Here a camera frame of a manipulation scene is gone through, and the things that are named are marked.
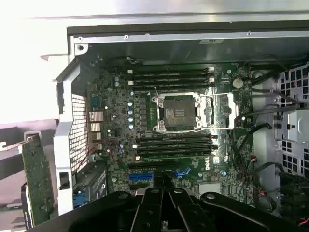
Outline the CPU socket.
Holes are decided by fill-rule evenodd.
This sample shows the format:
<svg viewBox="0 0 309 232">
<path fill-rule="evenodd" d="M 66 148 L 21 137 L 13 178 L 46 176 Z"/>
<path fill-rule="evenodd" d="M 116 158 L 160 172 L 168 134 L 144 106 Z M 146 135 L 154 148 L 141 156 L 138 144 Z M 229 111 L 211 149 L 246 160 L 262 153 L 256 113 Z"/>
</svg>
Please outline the CPU socket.
<svg viewBox="0 0 309 232">
<path fill-rule="evenodd" d="M 160 107 L 155 96 L 147 96 L 147 127 L 160 134 L 188 133 L 202 130 L 199 104 L 203 94 L 197 92 L 159 94 Z"/>
</svg>

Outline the black case latch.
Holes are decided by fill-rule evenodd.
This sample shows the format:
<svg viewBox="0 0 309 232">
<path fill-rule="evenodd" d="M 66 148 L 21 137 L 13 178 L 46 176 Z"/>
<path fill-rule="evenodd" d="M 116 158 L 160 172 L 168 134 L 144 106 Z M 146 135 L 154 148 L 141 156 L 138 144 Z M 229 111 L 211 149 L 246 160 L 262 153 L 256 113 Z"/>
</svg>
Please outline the black case latch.
<svg viewBox="0 0 309 232">
<path fill-rule="evenodd" d="M 59 190 L 66 190 L 70 188 L 70 180 L 68 172 L 60 172 L 59 173 L 60 186 Z"/>
</svg>

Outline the green motherboard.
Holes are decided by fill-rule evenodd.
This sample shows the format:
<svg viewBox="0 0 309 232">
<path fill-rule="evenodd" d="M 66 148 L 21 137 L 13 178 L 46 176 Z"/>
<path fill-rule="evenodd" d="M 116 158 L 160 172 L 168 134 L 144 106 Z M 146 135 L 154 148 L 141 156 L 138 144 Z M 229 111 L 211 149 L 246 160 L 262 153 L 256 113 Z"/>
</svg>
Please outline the green motherboard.
<svg viewBox="0 0 309 232">
<path fill-rule="evenodd" d="M 165 68 L 194 68 L 203 69 L 213 66 L 215 71 L 207 77 L 170 77 L 170 78 L 134 78 L 128 74 L 128 69 L 165 69 Z M 235 127 L 231 130 L 202 129 L 188 133 L 160 134 L 147 127 L 147 96 L 155 96 L 154 91 L 134 91 L 132 87 L 137 85 L 128 85 L 128 81 L 134 80 L 164 80 L 164 79 L 206 79 L 215 78 L 213 83 L 203 84 L 164 84 L 150 86 L 179 86 L 179 85 L 211 85 L 205 89 L 186 89 L 163 91 L 162 93 L 183 93 L 197 92 L 203 95 L 232 93 L 234 101 L 239 109 L 239 115 L 235 119 Z M 235 78 L 243 80 L 243 87 L 236 89 L 232 82 Z M 147 184 L 147 187 L 154 186 L 154 175 L 156 171 L 184 171 L 191 168 L 190 173 L 181 179 L 177 179 L 175 174 L 172 179 L 175 187 L 185 188 L 192 191 L 193 195 L 199 196 L 198 185 L 207 182 L 220 182 L 222 195 L 231 197 L 237 201 L 251 204 L 254 199 L 254 189 L 252 187 L 252 176 L 248 163 L 253 157 L 253 137 L 250 130 L 253 128 L 253 119 L 248 116 L 252 110 L 251 82 L 252 75 L 246 66 L 240 63 L 193 63 L 193 64 L 169 64 L 169 65 L 112 65 L 100 68 L 100 74 L 88 87 L 89 112 L 103 111 L 104 121 L 100 121 L 101 140 L 92 141 L 91 131 L 89 138 L 94 158 L 106 162 L 107 172 L 107 190 L 109 193 L 125 190 L 131 194 L 136 191 L 130 191 L 129 185 Z M 91 96 L 98 94 L 100 97 L 100 108 L 93 110 L 91 108 Z M 217 135 L 217 139 L 210 138 L 191 138 L 174 139 L 163 141 L 145 141 L 137 142 L 140 138 L 171 137 L 195 134 Z M 167 143 L 167 142 L 210 142 L 212 147 L 217 147 L 210 151 L 184 151 L 184 152 L 157 152 L 157 153 L 138 153 L 138 150 L 176 148 L 176 147 L 210 147 L 210 145 L 179 145 L 179 146 L 147 146 L 132 148 L 133 144 L 148 143 Z M 179 153 L 211 153 L 216 152 L 216 156 L 206 156 L 200 158 L 184 159 L 157 159 L 157 160 L 135 160 L 136 155 L 144 154 L 179 154 Z M 128 169 L 130 163 L 140 162 L 159 162 L 176 161 L 177 166 L 148 168 L 148 169 Z M 152 180 L 130 181 L 130 174 L 153 173 Z"/>
</svg>

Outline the black slot cover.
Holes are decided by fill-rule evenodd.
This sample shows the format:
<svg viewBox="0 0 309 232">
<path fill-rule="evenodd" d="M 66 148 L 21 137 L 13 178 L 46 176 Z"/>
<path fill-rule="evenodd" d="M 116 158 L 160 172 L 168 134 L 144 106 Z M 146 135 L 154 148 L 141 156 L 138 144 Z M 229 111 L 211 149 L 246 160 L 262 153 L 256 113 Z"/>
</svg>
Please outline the black slot cover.
<svg viewBox="0 0 309 232">
<path fill-rule="evenodd" d="M 94 165 L 89 167 L 79 185 L 80 191 L 84 194 L 85 201 L 91 202 L 97 200 L 104 193 L 107 186 L 106 182 L 106 167 Z"/>
</svg>

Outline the long black expansion slot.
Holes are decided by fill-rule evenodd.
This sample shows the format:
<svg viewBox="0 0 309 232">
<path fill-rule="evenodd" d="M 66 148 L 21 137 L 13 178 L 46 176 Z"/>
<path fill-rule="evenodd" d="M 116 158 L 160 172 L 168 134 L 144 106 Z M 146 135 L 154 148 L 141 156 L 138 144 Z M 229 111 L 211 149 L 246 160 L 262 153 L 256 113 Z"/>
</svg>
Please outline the long black expansion slot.
<svg viewBox="0 0 309 232">
<path fill-rule="evenodd" d="M 127 165 L 128 169 L 148 169 L 148 168 L 159 168 L 159 167 L 170 167 L 177 166 L 176 161 L 159 161 L 159 162 L 140 162 L 130 163 Z"/>
</svg>

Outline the blue expansion slot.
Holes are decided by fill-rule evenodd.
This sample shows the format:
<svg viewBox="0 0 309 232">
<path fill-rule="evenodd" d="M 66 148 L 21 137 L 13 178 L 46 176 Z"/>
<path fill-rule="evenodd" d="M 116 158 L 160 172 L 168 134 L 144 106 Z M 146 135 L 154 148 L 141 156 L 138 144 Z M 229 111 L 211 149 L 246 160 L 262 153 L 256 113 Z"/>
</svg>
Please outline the blue expansion slot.
<svg viewBox="0 0 309 232">
<path fill-rule="evenodd" d="M 137 174 L 130 174 L 129 180 L 130 181 L 143 181 L 143 180 L 152 180 L 153 173 L 137 173 Z"/>
</svg>

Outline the perforated metal disk bay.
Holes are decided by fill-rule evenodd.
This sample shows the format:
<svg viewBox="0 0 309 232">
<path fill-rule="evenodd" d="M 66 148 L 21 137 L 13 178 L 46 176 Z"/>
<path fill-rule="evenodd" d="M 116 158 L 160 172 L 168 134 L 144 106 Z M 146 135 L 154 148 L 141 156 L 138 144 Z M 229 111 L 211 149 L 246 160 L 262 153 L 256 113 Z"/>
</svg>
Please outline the perforated metal disk bay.
<svg viewBox="0 0 309 232">
<path fill-rule="evenodd" d="M 282 74 L 282 94 L 303 103 L 303 109 L 282 113 L 282 166 L 309 179 L 309 62 Z"/>
</svg>

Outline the metal socket cover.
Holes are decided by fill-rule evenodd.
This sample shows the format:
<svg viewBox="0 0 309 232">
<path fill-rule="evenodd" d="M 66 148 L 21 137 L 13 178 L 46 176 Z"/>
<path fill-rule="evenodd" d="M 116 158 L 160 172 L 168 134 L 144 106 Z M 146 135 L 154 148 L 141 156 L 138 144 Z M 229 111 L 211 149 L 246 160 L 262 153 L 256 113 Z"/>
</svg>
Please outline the metal socket cover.
<svg viewBox="0 0 309 232">
<path fill-rule="evenodd" d="M 232 93 L 218 93 L 201 97 L 199 113 L 203 129 L 231 130 L 239 109 Z"/>
</svg>

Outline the blue slot latch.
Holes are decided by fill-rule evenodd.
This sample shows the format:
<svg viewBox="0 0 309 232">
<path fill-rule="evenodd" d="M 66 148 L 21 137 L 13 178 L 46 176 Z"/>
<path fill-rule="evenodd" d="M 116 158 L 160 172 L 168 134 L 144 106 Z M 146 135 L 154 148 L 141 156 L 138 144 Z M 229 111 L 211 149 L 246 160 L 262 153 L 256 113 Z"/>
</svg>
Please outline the blue slot latch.
<svg viewBox="0 0 309 232">
<path fill-rule="evenodd" d="M 187 176 L 187 175 L 190 173 L 190 171 L 191 171 L 191 168 L 187 168 L 187 169 L 185 169 L 184 171 L 176 170 L 176 171 L 174 172 L 174 174 L 175 174 L 175 176 L 176 176 L 177 179 L 181 179 L 181 178 L 183 178 L 184 176 Z"/>
</svg>

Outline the blue rear port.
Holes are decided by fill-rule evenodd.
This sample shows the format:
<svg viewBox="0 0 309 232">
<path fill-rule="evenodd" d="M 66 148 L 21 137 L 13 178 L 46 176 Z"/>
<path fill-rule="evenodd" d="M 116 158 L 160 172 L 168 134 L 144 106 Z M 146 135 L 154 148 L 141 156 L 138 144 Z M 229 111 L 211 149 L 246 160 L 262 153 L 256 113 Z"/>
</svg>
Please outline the blue rear port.
<svg viewBox="0 0 309 232">
<path fill-rule="evenodd" d="M 93 110 L 100 108 L 100 97 L 98 94 L 92 94 L 91 96 L 91 108 Z"/>
</svg>

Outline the open black PC case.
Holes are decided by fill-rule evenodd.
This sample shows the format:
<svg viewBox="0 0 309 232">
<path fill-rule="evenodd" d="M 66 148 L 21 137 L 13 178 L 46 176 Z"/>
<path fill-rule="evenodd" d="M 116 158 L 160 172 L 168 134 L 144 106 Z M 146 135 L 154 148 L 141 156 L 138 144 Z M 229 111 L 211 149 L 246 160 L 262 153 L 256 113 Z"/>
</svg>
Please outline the open black PC case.
<svg viewBox="0 0 309 232">
<path fill-rule="evenodd" d="M 68 45 L 69 63 L 56 80 L 60 116 L 54 136 L 58 188 L 60 172 L 68 172 L 70 180 L 69 189 L 58 189 L 59 216 L 76 209 L 73 194 L 80 191 L 89 167 L 106 167 L 105 161 L 94 158 L 89 138 L 87 89 L 101 67 L 236 62 L 252 75 L 253 108 L 248 116 L 254 124 L 250 130 L 253 157 L 248 167 L 254 199 L 247 205 L 304 226 L 309 232 L 309 179 L 286 171 L 281 149 L 282 113 L 304 107 L 282 94 L 278 86 L 284 72 L 309 62 L 308 21 L 254 22 L 252 28 L 246 22 L 69 27 Z M 145 189 L 135 194 L 123 191 L 135 196 Z M 112 193 L 105 188 L 100 198 Z M 161 219 L 161 232 L 187 232 L 175 217 L 165 191 Z"/>
</svg>

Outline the blue slot retention clip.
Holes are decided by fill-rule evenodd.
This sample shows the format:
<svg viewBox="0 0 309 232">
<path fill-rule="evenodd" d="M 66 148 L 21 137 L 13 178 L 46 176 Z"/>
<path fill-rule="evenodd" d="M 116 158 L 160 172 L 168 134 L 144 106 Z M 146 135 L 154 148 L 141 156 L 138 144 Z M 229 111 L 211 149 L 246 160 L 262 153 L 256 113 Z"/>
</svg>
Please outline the blue slot retention clip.
<svg viewBox="0 0 309 232">
<path fill-rule="evenodd" d="M 77 191 L 73 194 L 73 208 L 80 207 L 85 202 L 85 195 L 81 191 Z"/>
</svg>

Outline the grey parts rack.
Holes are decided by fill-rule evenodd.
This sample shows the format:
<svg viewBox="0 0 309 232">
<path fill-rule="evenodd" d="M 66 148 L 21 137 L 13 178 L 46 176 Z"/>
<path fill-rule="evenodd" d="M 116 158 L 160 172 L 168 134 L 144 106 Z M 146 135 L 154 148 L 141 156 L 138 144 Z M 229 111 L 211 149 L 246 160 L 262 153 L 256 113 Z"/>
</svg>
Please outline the grey parts rack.
<svg viewBox="0 0 309 232">
<path fill-rule="evenodd" d="M 26 229 L 21 208 L 21 186 L 26 182 L 22 167 L 22 155 L 17 147 L 8 150 L 5 147 L 24 141 L 27 133 L 39 134 L 41 145 L 50 165 L 53 185 L 55 203 L 51 217 L 58 216 L 53 146 L 53 137 L 57 125 L 57 119 L 0 123 L 0 232 L 15 232 Z"/>
</svg>

